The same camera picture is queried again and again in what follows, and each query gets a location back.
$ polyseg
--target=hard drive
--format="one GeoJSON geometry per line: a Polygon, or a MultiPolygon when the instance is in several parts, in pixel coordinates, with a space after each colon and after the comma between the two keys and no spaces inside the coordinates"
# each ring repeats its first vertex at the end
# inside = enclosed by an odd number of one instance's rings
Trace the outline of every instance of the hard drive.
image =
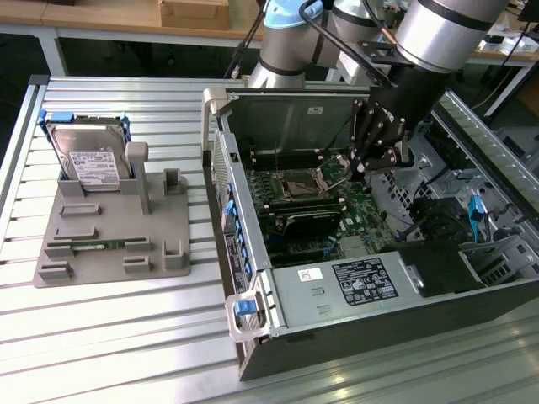
{"type": "Polygon", "coordinates": [[[45,117],[46,111],[41,111],[41,128],[54,147],[64,179],[80,181],[86,191],[115,191],[121,179],[132,177],[125,158],[125,145],[131,140],[126,116],[54,113],[48,120],[45,117]]]}

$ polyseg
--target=circuit board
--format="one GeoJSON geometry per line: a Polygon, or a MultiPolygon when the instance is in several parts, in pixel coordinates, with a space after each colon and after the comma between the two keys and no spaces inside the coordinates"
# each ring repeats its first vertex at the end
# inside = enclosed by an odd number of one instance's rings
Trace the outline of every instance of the circuit board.
{"type": "Polygon", "coordinates": [[[318,170],[245,167],[275,268],[365,256],[394,242],[369,187],[343,181],[342,157],[327,158],[318,170]],[[288,226],[291,218],[296,219],[296,228],[288,226]]]}

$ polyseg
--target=warning label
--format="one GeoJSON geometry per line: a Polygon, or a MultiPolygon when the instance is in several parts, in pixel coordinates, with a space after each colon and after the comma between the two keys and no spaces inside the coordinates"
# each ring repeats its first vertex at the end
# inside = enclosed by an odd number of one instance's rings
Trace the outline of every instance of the warning label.
{"type": "Polygon", "coordinates": [[[335,276],[351,306],[398,297],[380,258],[334,265],[335,276]]]}
{"type": "Polygon", "coordinates": [[[117,185],[120,183],[114,153],[110,151],[72,151],[69,157],[78,180],[83,185],[117,185]]]}

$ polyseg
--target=gray base plate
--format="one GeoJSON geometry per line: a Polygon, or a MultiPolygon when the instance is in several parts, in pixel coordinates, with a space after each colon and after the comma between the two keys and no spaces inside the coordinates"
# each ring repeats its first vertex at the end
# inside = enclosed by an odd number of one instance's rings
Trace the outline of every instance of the gray base plate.
{"type": "Polygon", "coordinates": [[[34,274],[34,286],[189,274],[187,180],[180,177],[180,183],[181,194],[164,196],[163,176],[147,175],[150,215],[142,214],[138,194],[96,192],[83,198],[64,198],[58,189],[34,274]],[[123,245],[117,242],[125,239],[149,239],[149,243],[123,245]],[[54,247],[55,243],[67,243],[67,247],[54,247]]]}

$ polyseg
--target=gray plastic holder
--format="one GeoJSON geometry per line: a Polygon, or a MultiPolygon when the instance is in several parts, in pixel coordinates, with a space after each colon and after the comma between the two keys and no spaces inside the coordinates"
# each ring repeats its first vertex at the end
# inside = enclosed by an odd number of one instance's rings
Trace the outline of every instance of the gray plastic holder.
{"type": "Polygon", "coordinates": [[[58,180],[35,287],[190,273],[187,180],[177,169],[146,174],[145,143],[129,143],[126,155],[137,177],[120,180],[120,191],[84,192],[78,181],[58,180]]]}

